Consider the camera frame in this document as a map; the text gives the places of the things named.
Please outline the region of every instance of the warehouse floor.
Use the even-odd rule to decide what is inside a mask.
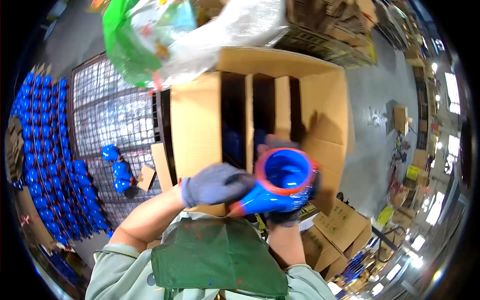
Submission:
[[[57,22],[51,36],[36,55],[36,61],[52,63],[52,77],[69,76],[72,69],[105,51],[101,15],[88,13],[88,1],[69,4]],[[355,151],[347,155],[340,191],[350,205],[367,217],[376,217],[386,204],[389,163],[396,143],[392,129],[392,109],[395,103],[407,104],[408,115],[417,132],[418,109],[412,67],[402,52],[393,50],[376,32],[372,33],[378,60],[377,67],[346,71],[355,126]],[[412,148],[407,166],[413,159],[417,143],[414,133],[406,140]],[[400,178],[406,173],[402,168]],[[104,233],[91,240],[77,242],[75,250],[93,267],[94,250],[102,248],[108,239]]]

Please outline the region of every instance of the window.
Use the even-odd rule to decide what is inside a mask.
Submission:
[[[455,74],[445,73],[445,80],[447,81],[448,97],[450,98],[448,110],[455,114],[460,114],[460,97],[458,95],[456,76]]]
[[[425,220],[427,223],[434,226],[437,223],[438,218],[440,217],[440,212],[442,210],[442,202],[444,201],[445,195],[441,192],[438,192],[435,197],[435,202],[428,213],[427,219]]]
[[[420,248],[425,243],[425,238],[421,235],[418,235],[412,243],[412,248],[415,250],[420,250]]]
[[[456,136],[450,135],[448,137],[448,153],[457,157],[460,149],[460,139]]]
[[[445,51],[445,47],[444,47],[444,44],[443,44],[442,40],[436,39],[435,40],[435,46],[437,46],[437,48],[439,50]]]
[[[458,157],[458,151],[460,149],[460,139],[456,136],[450,135],[448,137],[448,156],[445,162],[444,173],[452,174],[453,165],[456,163]]]
[[[395,275],[398,273],[398,271],[400,271],[400,268],[401,268],[401,266],[399,264],[396,264],[393,267],[393,269],[390,272],[388,272],[387,279],[392,280],[395,277]]]

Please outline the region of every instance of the hand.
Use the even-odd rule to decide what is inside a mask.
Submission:
[[[186,207],[214,205],[246,195],[255,186],[255,178],[245,170],[227,163],[211,165],[180,183],[181,198]]]

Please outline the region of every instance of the wire mesh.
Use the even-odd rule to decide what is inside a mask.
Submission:
[[[112,167],[99,149],[115,144],[135,178],[143,164],[154,168],[150,145],[161,140],[156,102],[145,90],[127,84],[105,55],[75,68],[72,78],[69,117],[74,124],[76,159],[86,161],[102,208],[115,229],[137,205],[161,189],[155,178],[147,192],[133,186],[118,193],[112,187]]]

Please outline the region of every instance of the stacked cardboard box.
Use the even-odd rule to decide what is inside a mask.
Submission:
[[[314,226],[302,234],[308,265],[325,280],[340,274],[372,235],[370,221],[338,199],[324,201],[313,220]]]

